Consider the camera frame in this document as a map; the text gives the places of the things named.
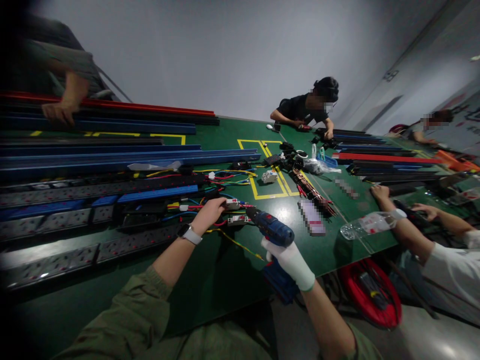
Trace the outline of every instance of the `cordless drill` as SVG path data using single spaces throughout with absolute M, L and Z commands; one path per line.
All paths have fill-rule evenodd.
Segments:
M 260 229 L 265 239 L 273 244 L 286 248 L 294 242 L 292 229 L 268 212 L 247 207 L 246 215 Z M 300 292 L 295 281 L 282 269 L 276 258 L 263 268 L 262 274 L 284 305 L 291 304 Z

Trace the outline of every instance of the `white t-shirt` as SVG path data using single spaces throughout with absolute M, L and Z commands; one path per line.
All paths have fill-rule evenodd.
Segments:
M 467 232 L 463 240 L 468 249 L 436 243 L 421 274 L 446 305 L 443 310 L 480 326 L 480 230 Z

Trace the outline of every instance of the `yellow wire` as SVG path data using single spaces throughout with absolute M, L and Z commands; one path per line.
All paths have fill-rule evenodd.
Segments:
M 259 254 L 257 253 L 254 253 L 253 251 L 251 251 L 248 247 L 245 247 L 243 246 L 242 244 L 236 242 L 235 240 L 233 240 L 230 236 L 228 236 L 222 229 L 219 229 L 219 228 L 216 228 L 216 229 L 210 229 L 210 230 L 207 230 L 206 233 L 212 233 L 214 231 L 218 231 L 218 232 L 221 232 L 223 234 L 224 237 L 226 237 L 228 240 L 230 240 L 232 243 L 234 243 L 235 245 L 241 247 L 242 249 L 248 251 L 250 254 L 252 254 L 254 257 L 262 260 L 262 261 L 265 261 L 263 259 L 263 257 L 261 257 Z
M 206 173 L 206 172 L 212 172 L 212 171 L 225 171 L 226 173 L 246 173 L 253 175 L 254 177 L 257 177 L 258 175 L 254 172 L 251 171 L 246 171 L 246 170 L 222 170 L 222 169 L 210 169 L 210 170 L 194 170 L 194 173 Z
M 166 172 L 172 171 L 172 170 L 173 170 L 173 169 L 167 169 L 167 170 L 157 171 L 157 172 L 154 172 L 153 174 L 147 175 L 146 177 L 147 177 L 147 178 L 151 178 L 152 176 L 155 176 L 155 175 L 158 175 L 158 174 L 161 174 L 161 173 L 166 173 Z

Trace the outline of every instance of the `black hair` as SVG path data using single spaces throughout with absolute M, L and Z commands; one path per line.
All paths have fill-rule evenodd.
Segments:
M 339 99 L 339 82 L 332 76 L 315 81 L 313 89 L 318 96 L 325 97 L 328 103 L 335 103 Z

